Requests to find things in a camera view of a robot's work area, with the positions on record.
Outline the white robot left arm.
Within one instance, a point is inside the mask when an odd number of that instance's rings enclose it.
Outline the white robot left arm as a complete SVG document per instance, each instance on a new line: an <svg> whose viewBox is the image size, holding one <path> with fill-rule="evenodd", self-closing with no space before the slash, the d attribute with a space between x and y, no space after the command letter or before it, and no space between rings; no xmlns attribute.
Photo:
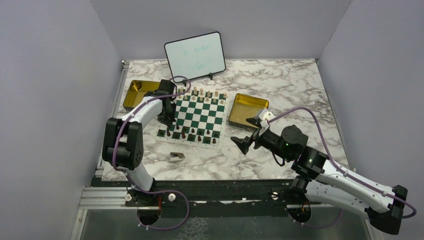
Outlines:
<svg viewBox="0 0 424 240"><path fill-rule="evenodd" d="M157 191L152 188L154 178L142 163L143 131L154 118L167 127L174 123L175 89L171 80L162 79L158 89L148 91L133 110L123 117L109 118L105 125L102 159L126 175L131 186L139 191L138 199L147 206L155 203Z"/></svg>

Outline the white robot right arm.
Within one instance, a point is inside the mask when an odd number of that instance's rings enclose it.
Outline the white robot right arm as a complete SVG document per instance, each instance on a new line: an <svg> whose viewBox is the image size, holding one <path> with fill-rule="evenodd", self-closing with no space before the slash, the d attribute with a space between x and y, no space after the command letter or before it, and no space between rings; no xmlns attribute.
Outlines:
<svg viewBox="0 0 424 240"><path fill-rule="evenodd" d="M357 213L370 224L390 235L398 235L408 190L373 182L347 168L333 165L329 156L307 145L308 136L295 125L285 127L280 135L272 132L258 118L247 121L258 126L251 135L230 139L245 155L249 147L263 147L273 156L293 162L297 173L284 196L296 204L319 202Z"/></svg>

